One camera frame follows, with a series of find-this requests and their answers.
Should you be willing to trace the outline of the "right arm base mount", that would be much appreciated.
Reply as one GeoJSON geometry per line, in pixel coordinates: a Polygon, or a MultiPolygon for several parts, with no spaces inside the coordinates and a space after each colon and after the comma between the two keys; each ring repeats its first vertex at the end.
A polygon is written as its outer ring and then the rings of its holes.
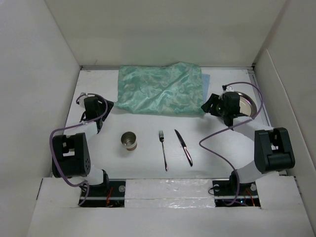
{"type": "Polygon", "coordinates": [[[208,193],[214,197],[216,207],[260,207],[258,190],[255,182],[233,186],[229,180],[215,179],[208,193]]]}

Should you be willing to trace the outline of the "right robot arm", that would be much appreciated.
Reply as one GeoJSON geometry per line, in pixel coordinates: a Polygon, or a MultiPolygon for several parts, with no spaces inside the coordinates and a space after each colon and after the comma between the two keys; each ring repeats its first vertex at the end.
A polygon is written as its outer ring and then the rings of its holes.
{"type": "Polygon", "coordinates": [[[274,128],[256,122],[252,117],[240,111],[240,95],[237,92],[211,94],[201,106],[205,113],[223,119],[230,130],[234,130],[254,142],[253,160],[239,169],[233,169],[229,180],[219,185],[219,190],[227,189],[238,195],[246,185],[270,172],[292,169],[295,157],[288,130],[274,128]]]}

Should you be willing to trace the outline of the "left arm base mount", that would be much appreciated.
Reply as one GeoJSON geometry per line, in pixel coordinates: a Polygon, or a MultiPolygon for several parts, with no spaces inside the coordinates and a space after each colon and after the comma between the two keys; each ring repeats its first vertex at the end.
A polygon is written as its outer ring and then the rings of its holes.
{"type": "Polygon", "coordinates": [[[126,180],[110,179],[109,183],[89,187],[81,187],[79,197],[80,207],[120,208],[124,207],[126,180]]]}

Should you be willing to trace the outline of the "green patterned cloth placemat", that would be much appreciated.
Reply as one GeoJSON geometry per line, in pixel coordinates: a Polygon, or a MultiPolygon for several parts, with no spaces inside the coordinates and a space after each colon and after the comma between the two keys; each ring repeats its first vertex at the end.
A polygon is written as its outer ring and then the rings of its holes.
{"type": "Polygon", "coordinates": [[[119,69],[119,109],[140,115],[199,116],[204,114],[203,103],[202,72],[195,64],[119,69]]]}

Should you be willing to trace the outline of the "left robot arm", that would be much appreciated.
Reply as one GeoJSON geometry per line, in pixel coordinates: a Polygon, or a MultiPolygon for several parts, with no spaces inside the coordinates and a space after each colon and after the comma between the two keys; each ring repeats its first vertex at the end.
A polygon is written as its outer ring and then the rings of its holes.
{"type": "Polygon", "coordinates": [[[84,108],[79,123],[55,129],[49,136],[52,172],[85,195],[93,186],[98,195],[104,196],[110,191],[110,183],[106,172],[91,164],[88,140],[100,133],[114,103],[95,93],[83,93],[76,104],[84,108]]]}

